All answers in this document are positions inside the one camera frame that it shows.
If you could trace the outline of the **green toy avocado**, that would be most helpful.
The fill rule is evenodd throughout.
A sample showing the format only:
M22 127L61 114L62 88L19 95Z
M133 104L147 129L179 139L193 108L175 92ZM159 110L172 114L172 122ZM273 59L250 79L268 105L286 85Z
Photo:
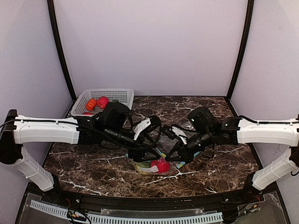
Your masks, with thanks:
M141 163L137 163L136 165L136 170L143 174L143 175L153 175L157 173L157 168L156 167L150 167L151 162L150 161L145 161Z

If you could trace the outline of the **clear zip bag yellow slider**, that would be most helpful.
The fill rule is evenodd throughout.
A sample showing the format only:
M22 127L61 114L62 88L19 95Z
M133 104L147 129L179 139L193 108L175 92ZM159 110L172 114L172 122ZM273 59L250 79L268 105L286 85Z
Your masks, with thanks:
M143 162L130 160L134 169L142 175L170 175L174 173L175 166L165 160L166 154L157 148L154 151L160 155L160 159Z

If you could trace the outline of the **red toy apple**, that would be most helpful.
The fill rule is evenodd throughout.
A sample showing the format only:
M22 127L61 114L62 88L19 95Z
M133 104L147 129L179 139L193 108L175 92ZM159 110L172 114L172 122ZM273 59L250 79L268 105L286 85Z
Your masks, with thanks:
M154 160L151 162L150 167L156 167L157 173L167 173L170 170L170 163L167 162L163 157L159 160Z

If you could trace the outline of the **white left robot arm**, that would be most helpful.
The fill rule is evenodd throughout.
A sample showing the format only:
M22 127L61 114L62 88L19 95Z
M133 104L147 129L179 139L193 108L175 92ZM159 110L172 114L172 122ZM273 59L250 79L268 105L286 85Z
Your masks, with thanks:
M128 151L135 162L160 159L155 151L158 139L150 133L162 132L158 116L152 115L133 122L130 109L122 103L111 102L93 116L66 119L40 119L8 112L0 126L0 162L11 165L43 192L59 190L59 179L35 161L24 147L29 142L61 142L72 145L99 145L103 141Z

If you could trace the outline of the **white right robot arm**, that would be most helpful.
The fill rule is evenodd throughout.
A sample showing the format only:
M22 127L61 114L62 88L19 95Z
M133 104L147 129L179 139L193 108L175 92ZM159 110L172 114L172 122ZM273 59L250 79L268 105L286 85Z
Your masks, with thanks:
M166 156L166 161L186 164L193 161L195 154L208 146L238 145L247 143L273 143L289 148L265 168L250 174L245 188L262 191L268 185L299 168L299 120L252 120L245 116L228 117L219 122L207 107L191 111L188 120L194 128L190 138L177 125L164 126L163 134L178 142Z

